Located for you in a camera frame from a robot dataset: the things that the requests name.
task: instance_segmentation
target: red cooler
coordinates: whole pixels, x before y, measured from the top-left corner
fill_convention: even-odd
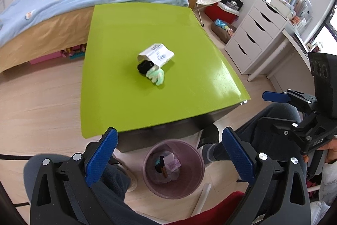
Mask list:
[[[227,5],[218,2],[205,9],[205,14],[212,20],[221,19],[232,24],[239,17],[240,13]]]

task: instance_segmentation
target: blue gripper pad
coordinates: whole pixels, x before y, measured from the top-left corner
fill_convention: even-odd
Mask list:
[[[101,178],[117,143],[118,132],[111,128],[86,165],[85,181],[89,187]]]
[[[276,93],[268,91],[262,94],[262,98],[264,101],[280,102],[280,103],[287,103],[291,100],[291,98],[286,93]]]
[[[241,179],[248,182],[250,185],[253,185],[255,183],[254,164],[240,142],[233,135],[233,130],[230,127],[225,128],[222,132],[222,144]]]

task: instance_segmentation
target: silver screw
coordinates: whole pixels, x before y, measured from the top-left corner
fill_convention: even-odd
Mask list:
[[[49,160],[49,159],[44,159],[44,160],[42,161],[42,164],[43,164],[43,165],[48,165],[48,164],[49,164],[49,162],[50,162],[50,160]]]
[[[298,159],[297,159],[297,158],[291,158],[291,161],[292,161],[292,163],[294,163],[294,164],[297,164],[297,163],[298,163]]]
[[[265,153],[259,153],[258,157],[262,160],[266,160],[268,158],[268,156]]]
[[[72,158],[73,158],[73,160],[77,161],[77,160],[80,160],[82,158],[82,155],[81,154],[74,154]]]

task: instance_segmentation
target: green table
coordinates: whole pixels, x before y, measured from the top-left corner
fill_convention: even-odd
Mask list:
[[[163,66],[165,81],[158,87],[137,70],[137,55],[154,43],[175,53]],[[223,115],[221,110],[248,99],[242,82],[191,9],[153,3],[95,7],[83,67],[83,137],[114,127],[120,133],[117,148],[138,149],[181,137],[176,133],[179,123],[174,122],[183,125],[194,118],[189,121],[194,128],[181,127],[182,135],[190,135]]]

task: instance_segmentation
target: white drawer cabinet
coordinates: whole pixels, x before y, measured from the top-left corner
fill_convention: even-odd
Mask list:
[[[242,49],[242,47],[236,42],[234,38],[231,39],[230,44],[227,44],[226,51],[240,71],[245,70],[252,62],[247,53]]]
[[[265,51],[286,28],[288,21],[264,0],[257,0],[225,46],[242,74],[252,72],[266,58]]]
[[[272,40],[272,37],[265,30],[262,30],[250,16],[246,17],[241,27],[261,49],[265,49]]]
[[[234,39],[240,43],[241,48],[245,51],[250,60],[254,60],[261,52],[261,48],[252,39],[252,37],[240,27],[235,32]]]

